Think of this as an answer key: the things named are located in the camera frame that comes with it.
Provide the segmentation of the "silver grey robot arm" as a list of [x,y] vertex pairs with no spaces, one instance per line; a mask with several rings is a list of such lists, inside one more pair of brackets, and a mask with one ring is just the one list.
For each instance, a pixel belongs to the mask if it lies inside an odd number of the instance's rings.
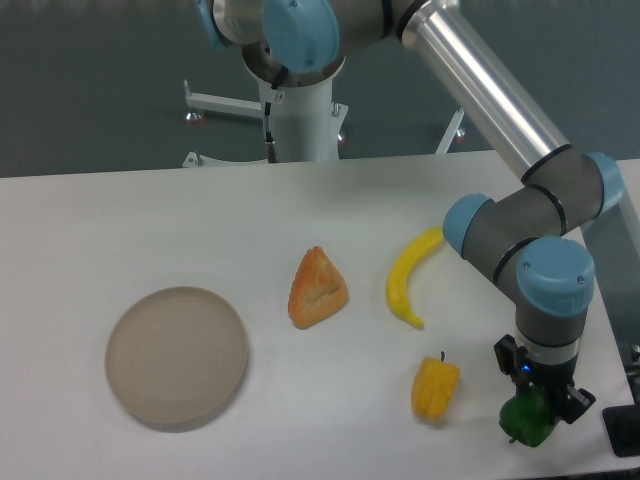
[[573,381],[594,293],[594,262],[566,234],[625,191],[610,157],[581,154],[463,18],[454,1],[199,1],[209,43],[238,45],[259,83],[271,163],[338,156],[334,76],[347,55],[396,37],[416,52],[522,182],[501,201],[473,194],[444,220],[449,245],[515,305],[516,332],[495,347],[518,396],[534,388],[547,421],[573,422],[594,397]]

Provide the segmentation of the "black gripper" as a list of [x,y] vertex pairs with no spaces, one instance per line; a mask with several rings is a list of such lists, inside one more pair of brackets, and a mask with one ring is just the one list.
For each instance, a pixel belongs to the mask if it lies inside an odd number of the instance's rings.
[[558,417],[573,424],[595,402],[596,397],[584,388],[576,388],[574,373],[578,356],[559,364],[543,364],[525,356],[521,371],[514,379],[516,395],[524,394],[531,385],[551,391],[562,391]]

